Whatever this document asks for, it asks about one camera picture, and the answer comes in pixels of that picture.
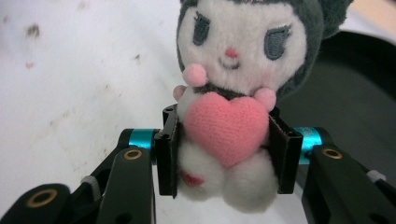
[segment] stuffed animal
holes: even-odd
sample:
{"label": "stuffed animal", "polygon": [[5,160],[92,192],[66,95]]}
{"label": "stuffed animal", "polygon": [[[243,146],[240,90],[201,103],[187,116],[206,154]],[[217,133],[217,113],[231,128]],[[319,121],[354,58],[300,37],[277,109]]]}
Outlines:
{"label": "stuffed animal", "polygon": [[351,0],[185,0],[177,27],[178,188],[264,211],[277,179],[268,113],[306,79],[320,41],[338,31]]}

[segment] plush toy ear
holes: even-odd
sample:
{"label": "plush toy ear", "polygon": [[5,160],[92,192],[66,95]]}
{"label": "plush toy ear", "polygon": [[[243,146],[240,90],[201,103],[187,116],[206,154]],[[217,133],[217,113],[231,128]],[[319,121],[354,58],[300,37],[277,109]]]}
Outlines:
{"label": "plush toy ear", "polygon": [[347,17],[347,7],[353,0],[318,0],[323,11],[323,38],[328,38],[338,32],[339,26]]}

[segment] pink heart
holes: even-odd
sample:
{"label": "pink heart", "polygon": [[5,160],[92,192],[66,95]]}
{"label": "pink heart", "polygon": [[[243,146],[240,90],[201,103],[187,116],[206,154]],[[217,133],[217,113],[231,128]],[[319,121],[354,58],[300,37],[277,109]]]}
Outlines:
{"label": "pink heart", "polygon": [[268,112],[251,97],[227,101],[209,92],[195,101],[184,120],[187,135],[224,167],[243,161],[262,144]]}

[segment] screw hole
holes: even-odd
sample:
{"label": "screw hole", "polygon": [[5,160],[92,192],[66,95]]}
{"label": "screw hole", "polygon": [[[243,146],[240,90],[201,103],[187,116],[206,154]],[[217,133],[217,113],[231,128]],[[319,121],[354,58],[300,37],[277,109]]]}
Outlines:
{"label": "screw hole", "polygon": [[332,159],[339,160],[339,159],[343,158],[343,154],[341,154],[339,151],[334,150],[334,149],[326,148],[326,149],[323,149],[322,152],[325,156],[330,157]]}
{"label": "screw hole", "polygon": [[132,150],[125,152],[124,158],[125,158],[125,160],[132,161],[132,160],[136,160],[137,158],[141,157],[142,154],[143,154],[142,151],[137,150],[137,149],[132,149]]}
{"label": "screw hole", "polygon": [[58,191],[56,189],[43,189],[29,198],[26,205],[31,208],[37,208],[52,202]]}
{"label": "screw hole", "polygon": [[129,213],[121,213],[116,217],[116,224],[126,224],[132,221],[132,215]]}
{"label": "screw hole", "polygon": [[377,213],[370,214],[370,219],[377,224],[389,224],[388,220]]}

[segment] pink nose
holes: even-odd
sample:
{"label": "pink nose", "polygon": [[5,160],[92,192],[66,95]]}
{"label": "pink nose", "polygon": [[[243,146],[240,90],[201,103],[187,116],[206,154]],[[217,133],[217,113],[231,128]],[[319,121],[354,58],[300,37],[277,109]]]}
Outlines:
{"label": "pink nose", "polygon": [[234,59],[234,58],[238,57],[238,53],[236,52],[235,49],[227,48],[225,50],[225,56]]}

